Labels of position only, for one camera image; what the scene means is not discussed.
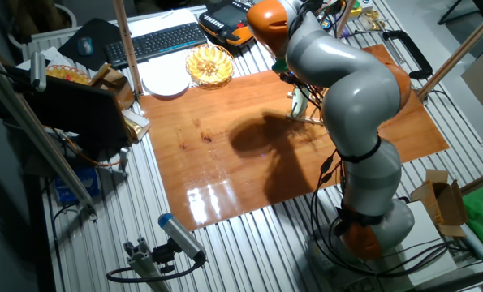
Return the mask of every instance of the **black chair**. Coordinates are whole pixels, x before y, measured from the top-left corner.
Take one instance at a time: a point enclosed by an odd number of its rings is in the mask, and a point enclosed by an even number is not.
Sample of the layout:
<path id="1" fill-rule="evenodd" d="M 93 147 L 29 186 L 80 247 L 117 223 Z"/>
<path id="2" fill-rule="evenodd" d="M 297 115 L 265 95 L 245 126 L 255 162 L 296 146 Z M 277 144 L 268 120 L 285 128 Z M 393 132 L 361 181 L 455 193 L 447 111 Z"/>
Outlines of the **black chair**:
<path id="1" fill-rule="evenodd" d="M 477 13 L 477 12 L 479 12 L 479 13 L 481 13 L 481 15 L 483 15 L 483 0 L 473 0 L 474 4 L 476 4 L 478 11 L 473 11 L 473 12 L 466 13 L 464 15 L 456 16 L 456 17 L 451 18 L 451 19 L 446 19 L 446 17 L 458 6 L 458 4 L 461 3 L 461 1 L 463 1 L 463 0 L 457 0 L 454 3 L 454 5 L 452 5 L 452 7 L 449 9 L 449 11 L 447 11 L 446 14 L 438 21 L 438 24 L 442 25 L 442 24 L 445 24 L 449 21 L 456 20 L 456 19 L 462 18 L 462 17 L 467 16 L 467 15 L 474 14 L 474 13 Z"/>

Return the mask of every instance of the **blue cap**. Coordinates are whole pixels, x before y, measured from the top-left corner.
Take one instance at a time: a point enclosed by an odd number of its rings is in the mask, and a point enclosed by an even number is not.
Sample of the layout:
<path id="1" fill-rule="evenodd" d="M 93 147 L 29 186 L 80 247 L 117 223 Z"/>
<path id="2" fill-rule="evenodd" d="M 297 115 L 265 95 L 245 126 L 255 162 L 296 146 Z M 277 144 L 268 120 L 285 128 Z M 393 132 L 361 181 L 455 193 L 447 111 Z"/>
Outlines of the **blue cap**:
<path id="1" fill-rule="evenodd" d="M 160 228 L 163 229 L 163 226 L 165 226 L 167 222 L 169 222 L 169 220 L 172 218 L 174 218 L 174 216 L 171 213 L 160 215 L 160 217 L 158 218 L 158 224 L 160 225 Z"/>

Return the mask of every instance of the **metal pole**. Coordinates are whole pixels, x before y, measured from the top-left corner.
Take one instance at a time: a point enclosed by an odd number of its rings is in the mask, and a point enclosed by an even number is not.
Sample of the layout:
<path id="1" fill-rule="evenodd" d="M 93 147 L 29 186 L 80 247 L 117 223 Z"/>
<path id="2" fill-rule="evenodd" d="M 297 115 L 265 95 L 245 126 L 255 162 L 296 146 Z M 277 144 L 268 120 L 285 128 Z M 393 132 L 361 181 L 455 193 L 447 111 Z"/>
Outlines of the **metal pole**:
<path id="1" fill-rule="evenodd" d="M 346 1 L 346 10 L 344 11 L 344 14 L 340 17 L 340 23 L 337 25 L 337 38 L 340 38 L 340 35 L 342 34 L 342 30 L 346 26 L 347 19 L 349 18 L 349 15 L 351 14 L 351 9 L 353 9 L 353 6 L 355 6 L 356 0 L 347 0 Z"/>
<path id="2" fill-rule="evenodd" d="M 461 188 L 461 195 L 468 195 L 471 192 L 483 187 L 483 175 L 473 182 Z"/>
<path id="3" fill-rule="evenodd" d="M 454 68 L 463 56 L 483 37 L 483 23 L 476 28 L 476 30 L 467 38 L 467 40 L 451 55 L 445 64 L 439 70 L 434 73 L 433 78 L 429 79 L 424 87 L 418 92 L 418 97 L 421 100 L 425 99 L 425 96 L 431 91 L 436 84 L 438 84 L 445 75 Z"/>
<path id="4" fill-rule="evenodd" d="M 0 74 L 0 100 L 23 128 L 30 140 L 39 148 L 46 160 L 68 185 L 79 202 L 90 210 L 94 209 L 92 197 L 80 182 L 58 148 L 45 133 L 37 116 L 21 94 L 15 93 L 9 80 Z"/>
<path id="5" fill-rule="evenodd" d="M 133 41 L 131 39 L 131 33 L 127 26 L 126 10 L 124 8 L 123 0 L 113 0 L 114 13 L 117 16 L 117 23 L 119 24 L 120 36 L 122 37 L 122 43 L 124 50 L 126 51 L 127 64 L 129 71 L 133 78 L 133 85 L 135 87 L 136 94 L 142 94 L 144 89 L 140 82 L 140 73 L 138 73 L 138 65 L 136 64 L 135 49 L 133 49 Z"/>

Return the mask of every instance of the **monitor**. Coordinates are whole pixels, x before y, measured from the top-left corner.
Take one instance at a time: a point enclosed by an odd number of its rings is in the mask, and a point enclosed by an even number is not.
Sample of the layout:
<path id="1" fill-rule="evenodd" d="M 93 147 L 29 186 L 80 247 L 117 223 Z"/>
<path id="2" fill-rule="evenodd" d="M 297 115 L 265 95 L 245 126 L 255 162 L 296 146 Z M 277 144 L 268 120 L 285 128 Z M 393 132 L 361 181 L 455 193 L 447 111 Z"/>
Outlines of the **monitor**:
<path id="1" fill-rule="evenodd" d="M 5 69 L 29 82 L 28 71 L 14 67 Z M 79 134 L 78 144 L 85 150 L 132 144 L 131 133 L 112 92 L 46 76 L 44 92 L 23 95 L 43 125 Z"/>

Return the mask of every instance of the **cardboard box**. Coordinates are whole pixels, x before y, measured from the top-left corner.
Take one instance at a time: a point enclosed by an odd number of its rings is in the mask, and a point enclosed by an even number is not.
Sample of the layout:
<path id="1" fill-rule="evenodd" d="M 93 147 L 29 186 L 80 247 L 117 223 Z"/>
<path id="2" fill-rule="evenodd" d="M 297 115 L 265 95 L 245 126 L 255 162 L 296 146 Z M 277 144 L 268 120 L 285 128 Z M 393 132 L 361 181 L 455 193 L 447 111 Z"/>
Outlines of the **cardboard box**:
<path id="1" fill-rule="evenodd" d="M 412 201 L 421 201 L 436 225 L 445 236 L 465 237 L 461 225 L 468 221 L 458 181 L 447 183 L 445 170 L 427 170 L 425 182 L 411 194 Z"/>
<path id="2" fill-rule="evenodd" d="M 132 134 L 133 142 L 138 144 L 151 127 L 151 122 L 147 118 L 135 114 L 129 109 L 123 110 L 122 115 L 124 116 L 127 127 Z"/>
<path id="3" fill-rule="evenodd" d="M 120 110 L 128 109 L 135 101 L 127 78 L 120 72 L 112 69 L 110 64 L 103 65 L 88 85 L 113 92 L 119 103 Z"/>

